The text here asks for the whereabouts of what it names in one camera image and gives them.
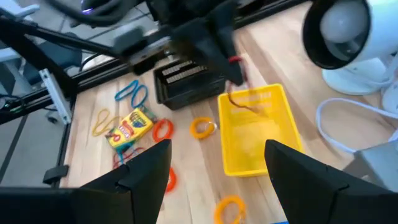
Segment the yellow plastic basket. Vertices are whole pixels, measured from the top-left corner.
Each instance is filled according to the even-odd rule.
[[[229,176],[268,174],[264,159],[267,139],[275,139],[303,153],[282,85],[267,85],[250,91],[235,91],[231,95],[240,105],[263,109],[263,115],[237,108],[229,102],[226,93],[218,97],[223,165]]]

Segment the black mesh basket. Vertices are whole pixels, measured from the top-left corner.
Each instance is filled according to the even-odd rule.
[[[177,110],[224,92],[224,76],[192,61],[172,62],[154,70],[156,98]]]

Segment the wooden table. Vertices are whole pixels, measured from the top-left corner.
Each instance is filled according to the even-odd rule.
[[[378,106],[379,95],[351,97],[326,85],[321,69],[309,61],[301,41],[302,21],[309,5],[301,4],[238,30],[236,45],[246,59],[255,86],[283,84],[306,154],[342,169],[352,156],[334,149],[319,135],[315,126],[317,106],[331,97],[352,98]],[[79,187],[112,169],[114,151],[105,137],[93,137],[91,129],[103,108],[108,108],[111,115],[125,116],[131,111],[129,100],[115,102],[114,95],[134,79],[137,77],[127,74],[78,95],[65,158],[70,170],[62,179],[61,187]],[[149,89],[146,106],[175,126],[172,166],[178,183],[175,190],[164,197],[158,223],[213,223],[215,206],[227,195],[239,195],[245,201],[248,223],[286,221],[268,176],[225,176],[219,131],[202,141],[191,137],[189,126],[195,117],[219,120],[216,97],[170,111],[156,103],[152,72],[138,79]],[[325,108],[323,127],[331,136],[356,149],[386,142],[395,130],[392,121],[344,103]],[[154,145],[151,134],[145,135],[138,145],[145,148]],[[226,219],[230,220],[233,213],[226,212]]]

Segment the white desk lamp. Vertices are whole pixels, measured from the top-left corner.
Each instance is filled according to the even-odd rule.
[[[331,88],[366,95],[391,86],[383,107],[398,113],[398,88],[391,85],[398,57],[388,66],[378,58],[398,50],[398,0],[315,1],[304,22],[303,42]]]

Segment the orange ring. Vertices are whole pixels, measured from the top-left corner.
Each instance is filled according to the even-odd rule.
[[[209,117],[199,117],[199,118],[195,118],[192,121],[191,127],[190,127],[190,132],[191,132],[191,135],[195,139],[204,139],[205,137],[211,135],[213,133],[213,131],[215,130],[215,126],[214,125],[209,125],[204,132],[198,133],[197,132],[197,126],[198,126],[199,123],[211,123],[211,118],[209,118]]]
[[[157,133],[159,132],[160,128],[163,126],[163,124],[167,124],[167,126],[169,127],[169,129],[167,130],[167,133],[165,134],[165,136],[163,136],[162,138],[159,138],[157,136]],[[167,119],[162,119],[158,122],[156,122],[155,126],[154,126],[154,131],[152,132],[152,137],[154,138],[155,142],[158,143],[161,140],[164,139],[171,139],[172,135],[174,132],[174,125],[171,121],[167,120]]]
[[[216,211],[214,213],[214,223],[215,224],[222,224],[223,221],[221,219],[221,214],[223,213],[224,209],[226,208],[227,205],[235,203],[238,206],[239,213],[236,219],[232,222],[233,224],[239,224],[241,223],[241,220],[244,220],[246,218],[246,206],[243,202],[243,200],[237,196],[237,195],[232,195],[232,196],[227,196],[223,198],[217,205]]]
[[[170,167],[169,182],[167,183],[166,193],[174,189],[177,182],[177,177],[175,176],[173,168]]]

